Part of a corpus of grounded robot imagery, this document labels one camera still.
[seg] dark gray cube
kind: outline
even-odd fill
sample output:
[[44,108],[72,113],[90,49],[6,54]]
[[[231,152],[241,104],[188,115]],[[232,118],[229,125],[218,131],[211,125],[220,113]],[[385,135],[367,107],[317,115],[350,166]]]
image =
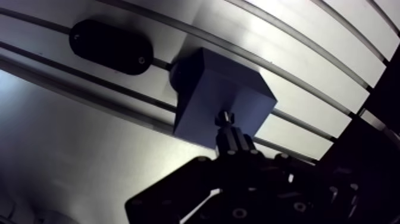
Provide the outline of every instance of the dark gray cube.
[[215,148],[221,110],[235,114],[235,126],[253,137],[277,103],[261,75],[201,48],[177,63],[171,84],[178,92],[174,135]]

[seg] silver metal surface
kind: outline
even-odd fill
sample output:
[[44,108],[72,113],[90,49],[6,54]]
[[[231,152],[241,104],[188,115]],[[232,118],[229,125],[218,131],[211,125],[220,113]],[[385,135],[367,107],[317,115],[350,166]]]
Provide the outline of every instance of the silver metal surface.
[[[51,58],[54,61],[59,61],[63,64],[66,64],[67,66],[75,67],[78,68],[79,70],[88,72],[90,74],[96,74],[97,76],[110,80],[114,83],[117,83],[119,85],[132,88],[138,92],[141,92],[145,95],[149,95],[150,97],[154,97],[156,99],[163,100],[164,102],[170,102],[172,105],[176,104],[176,94],[172,90],[171,86],[169,85],[168,81],[168,75],[166,72],[160,73],[160,72],[152,72],[148,71],[146,74],[143,74],[141,76],[135,76],[135,77],[127,77],[124,74],[120,73],[115,73],[114,71],[107,69],[103,66],[99,66],[94,63],[90,63],[88,61],[82,60],[81,58],[75,56],[72,51],[70,50],[70,47],[68,46],[68,43],[66,41],[67,37],[64,34],[60,34],[48,29],[40,28],[37,26],[32,26],[29,23],[23,23],[18,20],[13,20],[7,17],[2,17],[4,20],[1,20],[3,22],[3,27],[9,27],[7,28],[7,32],[4,33],[3,35],[3,40],[13,43],[19,47],[22,47],[24,49],[27,49],[31,52],[39,52],[39,55],[46,56],[48,58]],[[27,36],[21,35],[24,32],[30,32],[31,35],[29,38]],[[330,109],[327,112],[328,113],[320,113],[319,111],[315,110],[316,108],[309,108],[310,112],[315,112],[318,114],[329,114],[330,111],[335,112],[334,109]],[[312,156],[314,158],[320,158],[321,155],[323,155],[326,150],[329,148],[331,143],[327,140],[324,140],[318,136],[313,136],[312,133],[307,132],[306,130],[302,130],[301,128],[299,129],[298,127],[294,126],[294,129],[289,125],[286,125],[286,122],[284,122],[281,119],[274,118],[273,116],[270,117],[271,119],[268,121],[269,125],[273,126],[278,126],[281,127],[279,129],[276,129],[277,132],[282,133],[282,135],[270,135],[269,132],[260,132],[260,133],[267,133],[269,136],[266,137],[266,140],[269,140],[275,144],[278,144],[278,142],[283,142],[285,141],[285,145],[283,145],[286,148],[292,148],[294,147],[293,150],[298,150],[300,149],[301,151],[308,151],[310,150],[311,152],[308,153],[308,156]],[[346,122],[348,122],[349,119],[346,118],[344,123],[332,123],[333,125],[340,125],[340,128],[337,129],[338,132],[336,132],[338,135],[340,132],[344,129],[344,127],[347,125]],[[301,134],[301,136],[305,139],[308,140],[298,140],[298,139],[287,139],[287,134],[285,133],[286,131],[290,131],[292,133],[297,133],[297,132],[303,132],[304,134]],[[311,144],[309,145],[308,142],[312,142],[316,140],[317,144]]]
[[312,0],[322,10],[328,13],[332,18],[339,22],[343,27],[349,30],[364,46],[366,46],[380,61],[383,61],[385,56],[367,39],[352,23],[350,23],[342,14],[338,13],[335,8],[327,1]]
[[385,57],[390,61],[395,53],[400,39],[396,33],[390,28],[390,25],[380,16],[380,14],[372,7],[370,2],[365,0],[313,0],[318,5],[326,5],[324,8],[336,11],[341,14],[341,23],[367,46],[371,51],[375,51],[377,57]]
[[374,87],[385,66],[351,32],[309,0],[247,0],[325,48]]
[[[0,0],[0,14],[5,8],[52,23],[0,15],[0,42],[38,56],[0,48],[0,67],[29,81],[0,72],[0,165],[18,174],[14,181],[30,187],[33,201],[79,223],[127,223],[124,203],[129,197],[197,155],[215,158],[215,151],[171,137],[173,109],[69,74],[88,73],[172,108],[177,102],[163,69],[152,66],[141,76],[126,76],[74,55],[66,34],[78,21],[95,18],[144,32],[161,63],[204,46],[259,71],[279,100],[278,113],[268,117],[256,138],[262,144],[257,149],[270,158],[278,151],[269,147],[303,159],[321,158],[332,145],[327,138],[338,137],[351,121],[347,114],[356,113],[368,97],[315,49],[226,1],[107,2],[129,2],[151,11],[132,13],[94,0]],[[264,10],[328,50],[371,86],[379,79],[385,67],[312,2],[262,3],[270,4]],[[10,63],[20,69],[10,69]],[[30,79],[31,73],[48,82]],[[313,134],[317,130],[323,137]]]
[[129,197],[193,157],[215,158],[213,150],[4,71],[0,93],[2,170],[17,176],[35,203],[79,223],[127,223]]

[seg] white surface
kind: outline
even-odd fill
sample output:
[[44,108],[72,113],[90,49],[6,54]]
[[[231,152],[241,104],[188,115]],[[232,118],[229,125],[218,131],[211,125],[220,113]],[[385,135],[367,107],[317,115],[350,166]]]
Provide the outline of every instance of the white surface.
[[365,0],[324,0],[390,61],[399,45],[399,38],[377,11]]
[[317,160],[321,159],[333,145],[326,139],[271,115],[265,120],[256,136]]
[[[0,29],[4,29],[4,32],[0,33],[0,39],[4,42],[26,49],[35,54],[39,54],[43,57],[50,58],[57,62],[63,63],[67,66],[71,66],[79,70],[86,71],[90,74],[95,74],[98,77],[131,88],[143,94],[149,95],[150,97],[154,97],[156,99],[160,99],[171,104],[176,104],[176,95],[170,88],[170,85],[168,83],[168,74],[166,71],[162,71],[155,67],[151,67],[151,69],[147,71],[146,74],[143,74],[141,76],[126,76],[124,74],[115,73],[110,69],[88,62],[74,55],[68,45],[66,35],[4,16],[0,16],[0,23],[1,23]],[[308,111],[310,111],[310,113],[311,111],[313,111],[313,113],[321,112],[309,107]],[[334,130],[333,134],[338,135],[348,124],[349,120],[346,116],[344,116],[343,114],[339,114],[333,108],[331,108],[330,111],[333,112],[331,114],[336,114],[338,118],[337,123],[331,123],[331,126],[333,127]],[[151,115],[154,114],[154,112],[149,111],[146,114]],[[310,115],[308,116],[310,120],[313,119],[313,116]],[[167,115],[165,118],[163,118],[163,120],[167,120],[168,123],[173,123],[173,119],[170,117],[170,115]],[[330,126],[330,124],[327,122],[319,123],[318,125],[325,127]],[[306,132],[307,133],[306,136],[314,138],[312,133],[309,133],[303,129],[294,129],[294,131]],[[268,139],[268,140],[271,142],[281,141],[280,139]],[[300,148],[301,150],[307,150],[308,148],[310,148],[310,146],[308,145],[298,144],[297,139],[294,140],[287,139],[286,141],[288,141],[289,145],[293,145],[294,149]],[[326,151],[327,149],[328,148],[325,147],[322,148],[321,150]]]
[[228,2],[207,3],[193,23],[196,27],[272,62],[353,112],[368,97],[345,73],[278,28]]
[[[44,209],[80,224],[128,223],[127,199],[196,156],[215,158],[213,150],[119,119],[3,71],[0,93],[1,164],[17,172],[13,175]],[[29,134],[19,141],[22,133]],[[275,155],[267,147],[259,149],[266,156]]]
[[[5,30],[4,32],[0,32],[1,41],[13,44],[30,52],[37,53],[43,57],[48,57],[67,66],[86,71],[106,80],[110,80],[119,85],[149,95],[150,97],[169,102],[173,105],[176,104],[176,95],[174,94],[173,90],[171,88],[165,88],[166,86],[170,86],[166,71],[151,67],[146,74],[141,76],[126,76],[125,74],[116,73],[111,69],[83,60],[74,55],[69,47],[68,38],[66,35],[15,20],[13,18],[4,17],[2,15],[0,15],[0,29]],[[118,98],[118,95],[119,94],[114,94],[113,98]],[[119,101],[126,102],[128,99],[125,97]],[[154,107],[149,105],[143,108],[141,107],[143,103],[138,103],[138,101],[135,100],[130,100],[128,102],[129,105],[135,110],[142,111],[151,116],[159,117],[165,122],[173,124],[173,117],[171,116],[172,114],[170,112],[165,112],[164,114],[159,108],[156,110],[151,110],[151,108]],[[300,150],[306,153],[310,151],[309,155],[313,155],[314,151],[321,151],[322,153],[325,153],[329,149],[330,142],[328,140],[322,139],[321,137],[316,136],[311,132],[303,130],[297,126],[288,126],[286,123],[287,122],[282,119],[278,119],[275,116],[270,116],[262,127],[262,129],[268,129],[269,131],[264,132],[260,130],[261,134],[258,134],[257,137],[266,139],[276,144],[278,142],[285,142],[285,146],[290,149]],[[305,139],[287,138],[288,133],[286,132],[290,132],[295,135],[302,135]],[[316,144],[305,144],[305,142],[312,142],[314,140],[316,140]]]
[[308,0],[248,0],[325,48],[374,87],[385,66],[355,36]]
[[399,0],[374,0],[386,13],[390,20],[400,29],[400,1]]

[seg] metal panel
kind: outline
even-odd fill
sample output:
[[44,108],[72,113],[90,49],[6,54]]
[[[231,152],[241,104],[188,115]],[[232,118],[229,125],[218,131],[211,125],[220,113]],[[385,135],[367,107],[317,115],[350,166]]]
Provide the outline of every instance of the metal panel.
[[355,36],[311,1],[248,0],[331,52],[374,87],[385,66]]
[[4,72],[0,91],[0,158],[34,200],[79,223],[127,223],[129,197],[195,156],[215,157]]
[[400,39],[367,1],[325,0],[325,2],[359,30],[387,60],[392,59]]
[[397,29],[400,29],[400,2],[398,0],[371,0],[383,10],[383,12],[395,24]]
[[316,52],[228,2],[208,1],[199,10],[193,25],[285,69],[353,112],[368,97],[365,89]]
[[[126,76],[123,74],[115,74],[115,72],[110,69],[104,68],[103,66],[99,66],[94,63],[90,63],[73,55],[68,46],[67,37],[64,34],[56,33],[51,30],[37,27],[29,23],[18,21],[9,17],[2,16],[1,18],[1,22],[3,24],[2,27],[4,29],[7,29],[6,32],[2,32],[2,35],[0,35],[3,41],[16,44],[17,46],[24,48],[28,51],[41,54],[44,57],[51,58],[52,60],[59,61],[68,66],[78,68],[91,74],[96,74],[97,76],[102,77],[106,80],[110,80],[114,83],[118,83],[119,85],[132,88],[138,92],[149,95],[150,97],[163,100],[173,105],[176,103],[176,94],[169,85],[168,75],[166,71],[153,68],[146,74],[136,77]],[[29,36],[24,35],[24,33],[27,32],[30,33]],[[308,108],[308,110],[310,111],[310,113],[314,111],[313,108]],[[332,133],[335,136],[338,136],[347,125],[349,119],[332,108],[329,108],[328,110],[331,111],[330,114],[336,114],[338,121],[341,122],[331,123],[333,124],[333,129],[324,129],[333,130]],[[329,127],[329,123],[326,122],[317,123],[314,120],[313,123],[318,124],[322,127]]]
[[[19,62],[22,62],[23,64],[30,64],[32,66],[36,66],[37,69],[42,70],[42,71],[54,72],[54,69],[48,68],[47,66],[37,64],[34,61],[27,60],[26,58],[21,58],[18,55],[15,55],[15,54],[12,54],[12,53],[9,53],[6,51],[3,51],[3,54],[4,53],[6,53],[5,55],[8,56],[8,58],[13,58]],[[172,114],[168,111],[165,111],[166,114],[164,114],[163,111],[161,111],[159,108],[155,108],[154,106],[151,106],[151,105],[146,105],[138,100],[131,99],[126,96],[121,97],[121,94],[118,94],[115,92],[112,92],[110,94],[109,90],[107,90],[107,89],[104,90],[103,88],[100,88],[99,86],[89,85],[90,87],[87,87],[86,82],[83,82],[82,80],[79,82],[78,80],[76,80],[75,77],[71,79],[69,75],[67,75],[63,72],[60,72],[60,71],[56,71],[55,74],[56,74],[55,77],[61,76],[62,79],[67,82],[71,82],[75,85],[82,86],[85,89],[90,89],[90,91],[92,91],[92,92],[96,92],[101,95],[105,95],[107,98],[111,98],[116,102],[120,102],[124,105],[127,105],[128,107],[130,107],[134,110],[137,110],[139,112],[145,113],[149,116],[152,116],[152,117],[155,117],[158,119],[161,118],[162,121],[166,122],[167,124],[173,123]],[[269,122],[266,122],[264,124],[264,126],[262,127],[262,129],[269,129],[271,126],[287,127],[287,128],[286,129],[285,128],[284,129],[276,129],[276,132],[279,132],[279,133],[274,133],[273,135],[271,135],[271,138],[269,138],[269,136],[267,138],[265,138],[266,136],[261,135],[261,134],[257,135],[257,137],[264,138],[274,144],[278,144],[278,142],[286,142],[284,147],[292,148],[292,150],[295,150],[295,151],[300,150],[300,152],[302,152],[302,153],[305,152],[306,154],[308,151],[311,151],[310,155],[313,155],[313,151],[320,151],[321,153],[325,153],[331,144],[328,140],[325,140],[319,136],[316,136],[316,135],[312,134],[311,132],[301,129],[300,127],[297,127],[295,125],[292,125],[293,126],[292,128],[288,128],[288,127],[290,127],[290,125],[288,126],[286,124],[287,123],[286,121],[279,119],[276,116],[271,115],[270,118],[271,118],[271,120]],[[310,147],[309,145],[303,144],[303,141],[304,141],[303,139],[302,140],[299,140],[296,138],[286,139],[287,133],[285,133],[285,132],[290,132],[294,135],[302,135],[303,138],[307,139],[306,141],[309,141],[309,142],[312,142],[315,140],[316,143],[324,142],[324,144],[323,145],[313,144],[312,147]]]

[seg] screw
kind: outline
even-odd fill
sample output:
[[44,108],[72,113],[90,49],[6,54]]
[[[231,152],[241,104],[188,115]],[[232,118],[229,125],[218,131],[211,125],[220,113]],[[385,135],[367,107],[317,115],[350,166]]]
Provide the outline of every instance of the screw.
[[237,208],[232,211],[232,216],[235,219],[244,219],[247,216],[247,211],[246,209]]
[[350,184],[350,187],[351,187],[354,191],[358,190],[358,185],[357,185],[356,183]]
[[305,210],[307,209],[307,206],[302,202],[296,202],[293,206],[296,211],[301,213],[305,212]]
[[146,62],[145,58],[140,57],[139,58],[139,64],[144,64]]
[[285,153],[281,153],[280,156],[281,156],[282,158],[289,158],[289,155],[287,155],[287,154],[285,154]]

